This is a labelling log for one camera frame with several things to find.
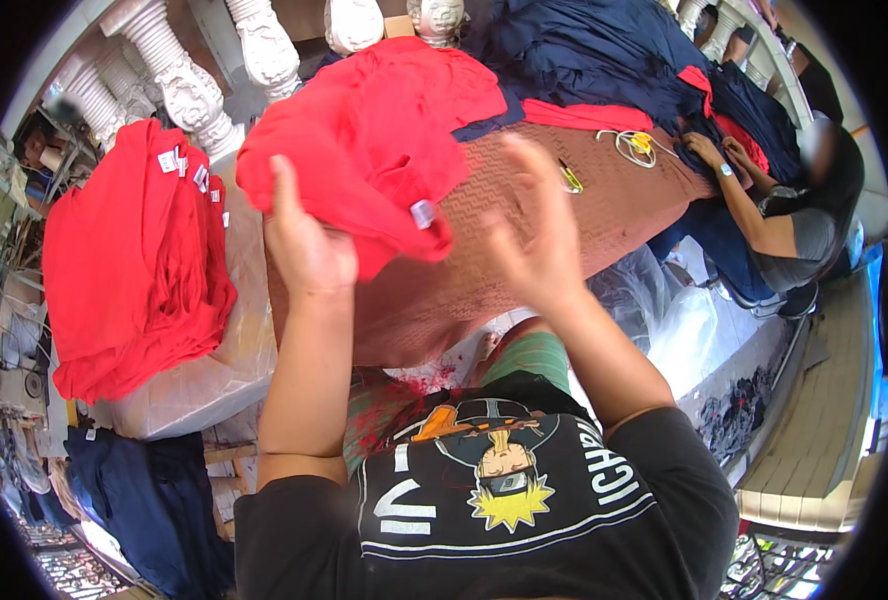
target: white baluster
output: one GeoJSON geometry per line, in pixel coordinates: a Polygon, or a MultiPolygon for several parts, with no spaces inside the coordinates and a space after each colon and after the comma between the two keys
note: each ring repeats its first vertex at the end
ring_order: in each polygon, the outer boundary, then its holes
{"type": "Polygon", "coordinates": [[[767,89],[767,84],[770,82],[770,78],[764,77],[761,71],[758,70],[756,66],[747,62],[744,66],[744,73],[747,75],[747,78],[750,81],[754,82],[754,85],[760,88],[761,90],[767,89]]]}
{"type": "Polygon", "coordinates": [[[137,44],[154,80],[161,86],[170,118],[197,135],[212,162],[235,152],[244,141],[243,125],[224,112],[217,81],[190,59],[167,23],[163,0],[131,0],[111,8],[101,22],[104,34],[124,33],[137,44]]]}
{"type": "Polygon", "coordinates": [[[464,0],[407,0],[407,14],[417,35],[434,48],[455,48],[464,20],[464,0]]]}
{"type": "Polygon", "coordinates": [[[80,96],[84,103],[84,120],[90,125],[94,137],[109,152],[114,148],[117,130],[127,122],[127,114],[101,81],[93,62],[81,67],[67,91],[80,96]]]}
{"type": "Polygon", "coordinates": [[[116,39],[108,40],[107,49],[97,61],[97,72],[127,112],[127,122],[146,119],[156,109],[144,93],[137,71],[124,57],[116,39]]]}
{"type": "Polygon", "coordinates": [[[697,28],[697,19],[704,9],[710,4],[710,0],[684,0],[684,6],[678,6],[677,22],[681,25],[681,31],[693,42],[693,30],[697,28]]]}
{"type": "Polygon", "coordinates": [[[383,13],[377,0],[327,0],[324,3],[324,39],[345,57],[383,38],[383,13]]]}
{"type": "Polygon", "coordinates": [[[717,24],[711,32],[711,38],[700,47],[700,51],[704,53],[708,59],[712,61],[720,61],[724,58],[724,50],[727,49],[727,42],[730,41],[731,35],[743,27],[746,21],[740,13],[726,2],[717,3],[717,24]]]}
{"type": "Polygon", "coordinates": [[[264,88],[270,102],[289,97],[301,84],[301,60],[270,0],[227,0],[227,7],[237,24],[251,81],[264,88]]]}
{"type": "Polygon", "coordinates": [[[134,45],[134,42],[122,37],[120,39],[120,49],[123,51],[128,65],[134,67],[134,71],[138,74],[140,83],[144,88],[144,94],[154,103],[155,107],[162,107],[163,92],[161,87],[157,85],[157,82],[154,81],[154,76],[147,70],[147,65],[144,64],[143,58],[140,57],[138,47],[134,45]]]}

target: white railing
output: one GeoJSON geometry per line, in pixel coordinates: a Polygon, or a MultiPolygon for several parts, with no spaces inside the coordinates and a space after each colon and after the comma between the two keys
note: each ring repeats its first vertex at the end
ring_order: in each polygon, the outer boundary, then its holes
{"type": "Polygon", "coordinates": [[[704,6],[717,6],[717,24],[711,37],[701,46],[704,55],[720,61],[727,41],[731,34],[744,25],[749,26],[757,34],[757,45],[748,53],[746,65],[747,76],[759,87],[766,86],[770,74],[776,75],[781,83],[780,91],[775,95],[787,109],[787,114],[794,125],[802,129],[810,124],[813,116],[804,90],[801,88],[797,75],[790,65],[785,48],[770,30],[766,21],[757,14],[744,0],[682,0],[678,6],[678,21],[681,30],[693,40],[693,30],[704,6]]]}

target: chair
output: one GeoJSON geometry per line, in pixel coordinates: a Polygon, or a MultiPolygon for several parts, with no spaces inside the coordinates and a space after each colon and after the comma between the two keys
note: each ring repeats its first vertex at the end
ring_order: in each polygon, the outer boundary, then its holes
{"type": "Polygon", "coordinates": [[[817,305],[818,287],[816,281],[787,290],[778,294],[776,301],[764,304],[759,300],[750,299],[740,294],[738,286],[730,281],[724,272],[717,270],[714,261],[706,254],[704,254],[704,266],[707,269],[707,281],[701,283],[699,287],[713,289],[726,301],[733,302],[744,310],[749,310],[758,319],[767,319],[776,315],[782,319],[793,321],[813,312],[817,305]],[[760,310],[771,308],[774,310],[768,312],[760,310]]]}

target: white wall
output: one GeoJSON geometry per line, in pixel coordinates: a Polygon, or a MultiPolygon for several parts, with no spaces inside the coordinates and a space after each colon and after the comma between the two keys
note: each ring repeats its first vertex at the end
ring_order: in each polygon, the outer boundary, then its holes
{"type": "MultiPolygon", "coordinates": [[[[778,0],[777,16],[781,27],[792,38],[801,42],[810,54],[830,73],[837,91],[837,99],[844,114],[843,126],[853,132],[867,124],[860,102],[854,90],[847,83],[843,72],[832,58],[831,51],[822,40],[820,31],[812,26],[793,0],[778,0]]],[[[876,238],[888,229],[888,194],[887,181],[884,176],[881,155],[877,143],[870,131],[859,134],[855,138],[864,159],[864,192],[858,200],[856,213],[864,226],[864,234],[868,238],[876,238]]]]}

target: patterned brown cloth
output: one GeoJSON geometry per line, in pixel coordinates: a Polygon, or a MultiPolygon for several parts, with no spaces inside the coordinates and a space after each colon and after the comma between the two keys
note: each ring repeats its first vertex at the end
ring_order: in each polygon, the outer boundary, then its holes
{"type": "MultiPolygon", "coordinates": [[[[584,276],[589,277],[641,246],[676,221],[690,201],[709,198],[715,187],[677,158],[657,150],[652,169],[638,166],[605,134],[519,123],[507,127],[543,144],[563,160],[584,186],[570,195],[580,225],[584,276]]],[[[670,137],[649,132],[666,148],[670,137]]],[[[437,264],[397,258],[370,283],[357,285],[354,365],[414,367],[442,354],[490,319],[517,308],[498,271],[483,251],[480,214],[501,209],[525,239],[529,232],[510,185],[515,170],[500,151],[499,134],[464,144],[474,173],[440,209],[453,228],[453,251],[437,264]]],[[[280,342],[287,314],[287,290],[267,258],[274,329],[280,342]]]]}

